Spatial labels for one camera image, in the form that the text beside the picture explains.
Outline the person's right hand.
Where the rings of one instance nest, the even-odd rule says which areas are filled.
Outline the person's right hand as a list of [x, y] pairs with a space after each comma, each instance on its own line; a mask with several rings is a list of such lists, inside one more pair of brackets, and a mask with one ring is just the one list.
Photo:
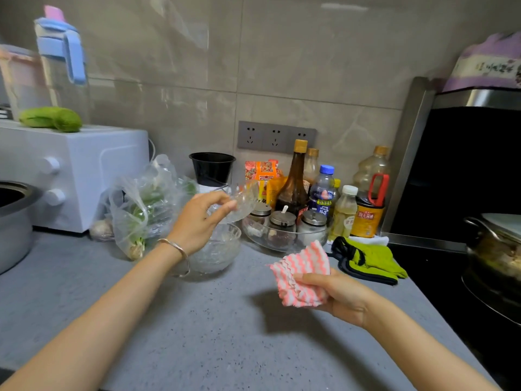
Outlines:
[[344, 322], [370, 330], [374, 308], [381, 300], [380, 295], [335, 269], [331, 269], [328, 275], [328, 287], [320, 288], [328, 293], [329, 298], [326, 303], [318, 306], [319, 310], [326, 311]]

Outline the small clear glass bowl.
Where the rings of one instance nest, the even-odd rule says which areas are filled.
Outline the small clear glass bowl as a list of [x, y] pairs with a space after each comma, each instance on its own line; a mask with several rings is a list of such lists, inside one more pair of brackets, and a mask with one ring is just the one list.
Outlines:
[[222, 225], [231, 224], [243, 220], [254, 210], [258, 203], [259, 183], [256, 180], [247, 180], [242, 184], [225, 185], [214, 191], [223, 191], [232, 201], [237, 202], [236, 209], [219, 222]]

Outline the person's right forearm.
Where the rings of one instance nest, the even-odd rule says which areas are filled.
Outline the person's right forearm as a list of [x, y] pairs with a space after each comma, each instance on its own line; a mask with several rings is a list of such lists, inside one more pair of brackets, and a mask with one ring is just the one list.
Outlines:
[[380, 295], [366, 299], [363, 324], [417, 391], [500, 391]]

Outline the person's left forearm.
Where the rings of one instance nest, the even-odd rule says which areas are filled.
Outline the person's left forearm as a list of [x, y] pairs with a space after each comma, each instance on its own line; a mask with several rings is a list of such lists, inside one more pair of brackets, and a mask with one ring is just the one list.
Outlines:
[[167, 239], [47, 343], [0, 391], [97, 391], [170, 270], [187, 260]]

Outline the glass seasoning jar metal lid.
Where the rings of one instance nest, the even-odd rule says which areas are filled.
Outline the glass seasoning jar metal lid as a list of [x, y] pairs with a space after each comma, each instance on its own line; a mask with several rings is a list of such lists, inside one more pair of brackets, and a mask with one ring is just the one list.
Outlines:
[[306, 247], [314, 241], [324, 245], [327, 237], [327, 217], [315, 210], [304, 211], [297, 227], [297, 240]]
[[269, 217], [267, 241], [273, 249], [287, 251], [296, 241], [296, 216], [284, 205]]
[[270, 205], [263, 201], [259, 201], [248, 215], [248, 218], [261, 225], [269, 226], [271, 212], [272, 207]]

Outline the black plastic cup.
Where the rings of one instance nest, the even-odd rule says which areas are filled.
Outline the black plastic cup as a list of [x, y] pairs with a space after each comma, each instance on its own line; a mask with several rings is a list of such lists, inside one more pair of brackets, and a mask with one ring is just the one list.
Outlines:
[[236, 161], [233, 155], [218, 152], [197, 152], [189, 155], [198, 184], [220, 188], [227, 185]]

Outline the dark brown sauce bottle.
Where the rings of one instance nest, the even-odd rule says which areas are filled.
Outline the dark brown sauce bottle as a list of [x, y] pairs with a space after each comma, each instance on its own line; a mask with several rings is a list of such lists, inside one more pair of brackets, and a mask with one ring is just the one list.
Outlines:
[[309, 195], [303, 184], [307, 144], [307, 140], [295, 140], [290, 171], [275, 202], [275, 210], [282, 211], [285, 206], [288, 206], [287, 212], [295, 215], [296, 218], [301, 216], [309, 202]]

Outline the blue capped plastic bottle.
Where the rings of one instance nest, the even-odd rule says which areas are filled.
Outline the blue capped plastic bottle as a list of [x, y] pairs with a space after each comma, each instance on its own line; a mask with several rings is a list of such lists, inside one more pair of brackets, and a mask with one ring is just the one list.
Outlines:
[[309, 190], [307, 209], [323, 214], [329, 218], [329, 212], [335, 198], [334, 175], [335, 168], [330, 165], [321, 165], [319, 174]]

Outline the garlic bulb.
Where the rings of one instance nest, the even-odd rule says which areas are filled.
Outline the garlic bulb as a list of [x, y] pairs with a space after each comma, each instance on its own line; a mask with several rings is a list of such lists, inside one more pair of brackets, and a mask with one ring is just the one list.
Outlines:
[[88, 233], [90, 238], [97, 242], [110, 242], [115, 239], [112, 220], [109, 218], [94, 222]]

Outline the white countertop oven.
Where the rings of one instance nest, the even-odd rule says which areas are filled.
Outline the white countertop oven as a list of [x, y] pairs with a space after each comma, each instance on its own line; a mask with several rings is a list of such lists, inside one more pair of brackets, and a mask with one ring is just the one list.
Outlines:
[[105, 214], [107, 190], [150, 161], [148, 133], [104, 125], [79, 132], [30, 128], [0, 120], [0, 180], [38, 188], [30, 207], [36, 227], [81, 234]]

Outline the black stove with steel hood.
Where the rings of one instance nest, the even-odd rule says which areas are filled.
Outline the black stove with steel hood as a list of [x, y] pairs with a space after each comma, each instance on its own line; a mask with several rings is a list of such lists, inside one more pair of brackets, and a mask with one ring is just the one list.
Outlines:
[[465, 287], [465, 217], [521, 215], [521, 90], [438, 92], [414, 78], [389, 158], [381, 234], [504, 391], [521, 391], [521, 327]]

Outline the steel cooking pot with lid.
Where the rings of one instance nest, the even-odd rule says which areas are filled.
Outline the steel cooking pot with lid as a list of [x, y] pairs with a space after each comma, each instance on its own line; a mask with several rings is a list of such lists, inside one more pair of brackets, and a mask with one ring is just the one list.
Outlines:
[[489, 309], [521, 327], [521, 215], [485, 213], [465, 217], [475, 227], [466, 244], [462, 281]]

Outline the green cucumber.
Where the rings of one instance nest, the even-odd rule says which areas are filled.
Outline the green cucumber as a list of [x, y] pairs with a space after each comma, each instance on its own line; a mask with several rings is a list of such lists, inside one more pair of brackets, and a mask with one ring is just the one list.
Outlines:
[[73, 110], [62, 107], [37, 107], [20, 112], [18, 120], [31, 128], [54, 129], [62, 133], [79, 132], [81, 117]]

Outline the clear pitcher with blue lid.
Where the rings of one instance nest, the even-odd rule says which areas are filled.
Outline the clear pitcher with blue lid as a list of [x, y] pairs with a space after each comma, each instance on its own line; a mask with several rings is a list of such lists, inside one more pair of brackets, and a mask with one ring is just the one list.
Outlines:
[[75, 111], [83, 124], [90, 124], [87, 60], [78, 29], [60, 8], [45, 5], [34, 30], [51, 105]]

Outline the clear container with pink rim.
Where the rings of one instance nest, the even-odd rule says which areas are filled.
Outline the clear container with pink rim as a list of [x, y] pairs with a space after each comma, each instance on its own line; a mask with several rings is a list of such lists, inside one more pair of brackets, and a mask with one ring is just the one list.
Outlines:
[[26, 109], [52, 105], [38, 53], [0, 44], [0, 71], [15, 121]]

